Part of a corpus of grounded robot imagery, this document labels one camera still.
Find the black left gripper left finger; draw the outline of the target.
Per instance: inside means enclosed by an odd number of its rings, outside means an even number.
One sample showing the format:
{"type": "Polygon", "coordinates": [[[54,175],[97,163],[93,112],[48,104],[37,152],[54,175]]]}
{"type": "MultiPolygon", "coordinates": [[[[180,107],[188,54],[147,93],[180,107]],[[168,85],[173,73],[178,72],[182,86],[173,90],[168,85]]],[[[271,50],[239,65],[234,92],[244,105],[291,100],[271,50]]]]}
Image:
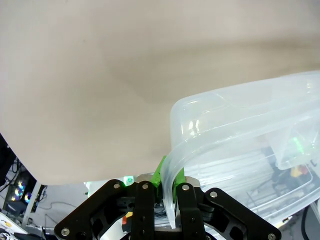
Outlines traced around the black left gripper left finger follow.
{"type": "Polygon", "coordinates": [[[133,212],[136,205],[139,182],[146,181],[153,185],[153,196],[147,198],[147,203],[154,200],[153,206],[163,202],[161,184],[161,167],[165,160],[162,158],[155,172],[131,185],[118,179],[111,179],[93,193],[86,201],[76,207],[69,215],[54,227],[54,233],[61,240],[99,240],[103,234],[127,213],[133,212]]]}

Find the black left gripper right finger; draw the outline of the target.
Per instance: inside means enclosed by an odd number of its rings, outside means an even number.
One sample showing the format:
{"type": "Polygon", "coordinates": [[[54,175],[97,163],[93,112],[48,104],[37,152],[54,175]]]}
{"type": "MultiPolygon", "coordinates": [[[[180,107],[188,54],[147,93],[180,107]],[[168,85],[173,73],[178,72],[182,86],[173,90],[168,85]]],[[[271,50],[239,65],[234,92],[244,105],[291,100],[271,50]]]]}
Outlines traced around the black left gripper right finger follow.
{"type": "Polygon", "coordinates": [[[222,189],[203,191],[184,181],[175,188],[176,212],[182,239],[213,240],[206,227],[226,240],[280,240],[278,228],[232,198],[222,189]]]}

